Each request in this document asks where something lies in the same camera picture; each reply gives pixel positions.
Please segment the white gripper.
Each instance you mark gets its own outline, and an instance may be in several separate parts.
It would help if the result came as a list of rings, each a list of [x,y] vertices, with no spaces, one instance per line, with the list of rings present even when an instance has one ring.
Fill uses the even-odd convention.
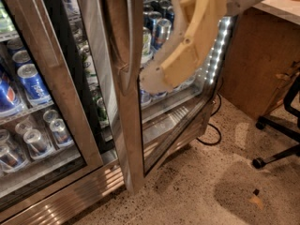
[[[140,73],[141,88],[170,92],[191,77],[209,54],[224,15],[233,17],[264,0],[172,0],[175,13],[170,38]]]

